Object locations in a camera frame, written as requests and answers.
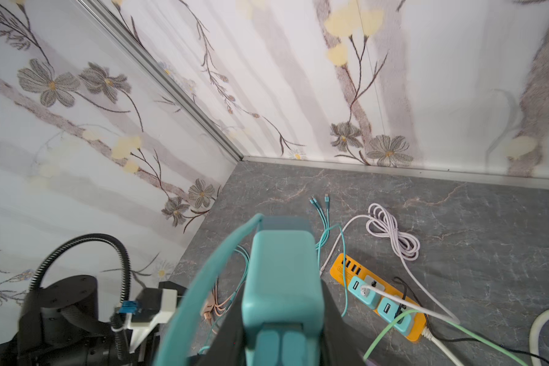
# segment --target coiled white cable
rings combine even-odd
[[[407,264],[405,263],[405,260],[416,260],[418,258],[418,251],[421,248],[421,244],[419,240],[414,235],[411,235],[408,232],[400,232],[398,224],[396,223],[395,217],[392,216],[384,207],[382,207],[378,203],[373,203],[370,206],[368,206],[368,215],[357,215],[352,217],[350,221],[348,221],[345,224],[343,231],[346,230],[349,224],[351,224],[354,220],[360,217],[368,219],[368,222],[366,222],[366,230],[372,236],[377,238],[390,239],[390,245],[392,246],[392,251],[399,256],[400,261],[402,262],[409,276],[414,280],[415,283],[417,283],[417,286],[419,286],[419,288],[422,289],[427,294],[427,296],[429,296],[433,300],[433,302],[437,304],[440,308],[442,308],[443,311],[445,311],[449,316],[445,316],[443,314],[436,313],[435,311],[425,309],[424,307],[420,307],[415,304],[409,303],[401,299],[400,297],[390,295],[372,286],[362,286],[362,288],[370,289],[384,297],[389,298],[390,300],[393,300],[397,303],[404,304],[407,307],[410,307],[411,309],[421,311],[422,313],[434,316],[435,318],[439,318],[444,321],[451,321],[452,323],[455,323],[455,324],[460,324],[460,319],[458,319],[451,311],[449,311],[443,304],[441,304],[429,291],[427,291],[427,289],[425,289],[425,287],[421,285],[421,283],[419,283],[417,278],[413,276],[413,274],[409,270],[409,267],[407,267]],[[380,232],[373,231],[371,229],[372,224],[376,227],[376,229],[380,230]],[[334,246],[331,248],[331,251],[329,252],[327,259],[323,263],[323,266],[320,268],[320,271],[319,271],[320,276],[323,274],[323,270],[325,269],[325,266],[331,259],[331,256],[334,254],[334,250],[336,248],[336,245],[340,237],[341,236],[338,236],[338,238],[335,240]]]
[[[529,334],[529,352],[539,355],[539,334],[541,329],[549,321],[549,310],[542,312],[533,322]],[[531,357],[533,366],[541,366],[541,361],[538,358]]]

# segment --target plug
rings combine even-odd
[[[378,302],[381,300],[381,296],[376,292],[370,291],[369,289],[362,288],[362,286],[369,285],[377,287],[378,285],[380,285],[380,283],[377,283],[376,281],[374,282],[375,284],[373,285],[372,283],[368,283],[366,282],[366,280],[363,280],[358,276],[354,276],[352,277],[352,280],[348,285],[348,290],[372,310],[376,309]]]
[[[402,305],[401,312],[398,312],[398,309],[399,304],[388,299],[387,297],[383,297],[381,303],[378,304],[378,314],[381,316],[382,319],[386,320],[387,323],[390,323],[396,317],[398,317],[402,311],[407,309],[407,306]],[[403,333],[405,337],[408,336],[409,333],[411,333],[412,328],[413,317],[411,314],[407,314],[404,318],[400,319],[398,323],[395,324],[395,329]]]
[[[210,291],[210,294],[207,296],[207,299],[205,300],[205,303],[201,310],[199,311],[199,315],[201,315],[205,321],[208,324],[211,324],[212,318],[211,318],[211,312],[213,311],[215,307],[215,297],[214,297],[214,291]]]

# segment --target electrical outlet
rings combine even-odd
[[[353,259],[349,255],[346,255],[344,259],[344,254],[340,253],[338,257],[335,259],[334,263],[332,264],[329,270],[329,274],[340,285],[344,286],[344,271],[345,271],[345,280],[348,284],[351,283],[354,278],[357,278],[357,279],[359,278],[360,280],[364,278],[364,282],[366,282],[369,285],[372,285],[374,282],[376,282],[375,287],[377,289],[383,290],[384,292],[396,297],[403,297],[403,293],[401,291],[396,289],[390,283],[384,281],[380,276],[374,274],[372,271],[370,271],[368,268],[358,263],[357,260]],[[354,296],[358,297],[358,299],[360,299],[360,296],[367,297],[371,293],[376,294],[374,291],[368,290],[368,289],[364,289],[364,293],[362,293],[361,287],[362,287],[362,284],[359,285],[360,291],[358,293],[354,293],[353,284],[352,284],[352,287],[348,285],[348,289],[350,290],[350,292],[352,292]],[[406,301],[418,305],[410,297],[407,297]],[[381,309],[379,306],[377,306],[376,309],[373,309],[373,311],[379,316],[381,315]],[[411,327],[409,332],[404,336],[411,342],[417,342],[421,338],[421,333],[423,333],[423,329],[425,329],[425,326],[427,325],[427,321],[425,320],[424,315],[421,313],[412,314],[411,318],[413,319],[412,321],[413,326]],[[397,325],[397,326],[402,328],[403,322],[404,320],[401,322],[401,325]]]
[[[387,297],[383,297],[381,303],[378,305],[378,314],[381,316],[382,319],[390,323],[396,317],[398,317],[400,313],[405,311],[407,309],[407,306],[402,305],[399,313],[397,313],[398,309],[399,304],[388,299]],[[407,314],[404,318],[402,318],[398,321],[398,323],[395,324],[395,329],[403,333],[405,337],[408,336],[409,333],[411,333],[411,328],[413,328],[413,317],[411,316],[411,314]]]
[[[375,283],[375,285],[373,285],[372,282],[367,283],[366,280],[363,280],[357,276],[354,276],[352,277],[352,280],[348,285],[348,290],[372,310],[376,309],[378,302],[381,300],[381,296],[374,291],[371,291],[369,289],[362,289],[361,287],[362,285],[371,285],[374,287],[380,285],[376,281],[374,281],[373,283]]]

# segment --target white daisy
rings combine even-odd
[[[305,155],[305,153],[301,150],[293,150],[293,149],[289,149],[289,151],[287,151],[287,155],[289,156],[289,159],[294,159],[294,160],[307,160],[307,156]]]
[[[167,281],[175,270],[176,264],[174,262],[169,262],[168,260],[160,260],[154,265],[154,273],[159,281]]]

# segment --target white hose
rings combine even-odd
[[[529,352],[539,355],[539,334],[541,329],[549,321],[549,310],[542,312],[533,322],[529,334]],[[541,366],[541,361],[536,357],[531,357],[533,366]]]

